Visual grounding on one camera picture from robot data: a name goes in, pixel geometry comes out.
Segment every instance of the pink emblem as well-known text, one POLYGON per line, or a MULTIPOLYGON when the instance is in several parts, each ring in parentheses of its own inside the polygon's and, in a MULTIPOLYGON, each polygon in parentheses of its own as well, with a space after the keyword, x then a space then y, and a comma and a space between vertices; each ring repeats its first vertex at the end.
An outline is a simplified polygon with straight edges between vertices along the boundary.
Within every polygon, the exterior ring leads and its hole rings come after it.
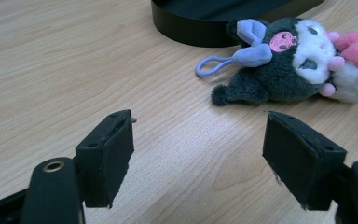
POLYGON ((293 45, 296 45, 297 37, 293 36, 290 32, 279 32, 272 37, 269 42, 269 47, 275 52, 287 51, 293 45))

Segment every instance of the plush toy's face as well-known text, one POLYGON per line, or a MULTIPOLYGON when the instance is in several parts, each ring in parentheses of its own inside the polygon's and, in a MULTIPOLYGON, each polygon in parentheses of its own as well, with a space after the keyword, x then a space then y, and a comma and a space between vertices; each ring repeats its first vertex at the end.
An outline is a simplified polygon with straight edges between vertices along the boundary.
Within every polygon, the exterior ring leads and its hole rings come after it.
POLYGON ((303 20, 296 24, 297 50, 293 67, 310 84, 321 84, 329 78, 328 61, 336 55, 327 32, 317 21, 303 20))

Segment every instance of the wood grain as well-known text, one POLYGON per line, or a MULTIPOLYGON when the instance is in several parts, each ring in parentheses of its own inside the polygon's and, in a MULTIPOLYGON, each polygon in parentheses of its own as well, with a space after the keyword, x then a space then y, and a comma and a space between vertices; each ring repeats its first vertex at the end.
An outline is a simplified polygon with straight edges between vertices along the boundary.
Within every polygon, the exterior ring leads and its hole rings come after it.
MULTIPOLYGON (((303 14, 328 30, 358 30, 358 0, 303 14)), ((334 223, 306 212, 261 157, 267 112, 290 114, 358 161, 358 104, 321 97, 213 106, 234 68, 194 67, 233 48, 183 45, 154 27, 150 2, 0 0, 0 199, 28 186, 42 161, 73 157, 106 115, 131 109, 135 153, 112 209, 88 223, 334 223)))

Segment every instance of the light wood surface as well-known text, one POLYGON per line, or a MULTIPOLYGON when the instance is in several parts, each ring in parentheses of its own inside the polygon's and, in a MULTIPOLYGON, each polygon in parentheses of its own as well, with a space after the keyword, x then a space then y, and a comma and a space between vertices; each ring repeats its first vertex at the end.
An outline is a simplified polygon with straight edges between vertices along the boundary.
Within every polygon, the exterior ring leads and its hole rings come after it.
MULTIPOLYGON (((358 30, 358 0, 303 14, 358 30)), ((135 153, 113 208, 88 223, 334 223, 304 211, 262 158, 270 110, 297 117, 358 161, 358 104, 311 97, 261 106, 211 104, 236 68, 200 79, 195 65, 233 48, 162 35, 150 1, 0 0, 0 199, 27 188, 42 161, 75 146, 108 114, 130 109, 135 153)))

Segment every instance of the plush toy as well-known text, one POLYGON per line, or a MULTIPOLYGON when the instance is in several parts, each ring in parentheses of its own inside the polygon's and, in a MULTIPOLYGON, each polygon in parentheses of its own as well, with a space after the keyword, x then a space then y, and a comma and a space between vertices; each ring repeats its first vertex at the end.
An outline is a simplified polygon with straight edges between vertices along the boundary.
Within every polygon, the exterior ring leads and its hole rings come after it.
POLYGON ((232 21, 227 31, 242 48, 229 58, 208 57, 196 67, 201 77, 211 76, 231 63, 242 66, 227 86, 213 89, 214 105, 263 104, 267 100, 300 101, 314 94, 331 95, 330 66, 342 60, 322 25, 300 18, 273 23, 232 21), (214 69, 202 67, 218 61, 214 69))
POLYGON ((348 32, 344 35, 330 33, 330 39, 336 46, 339 56, 344 60, 335 64, 331 83, 333 92, 324 96, 342 102, 358 101, 358 32, 348 32))

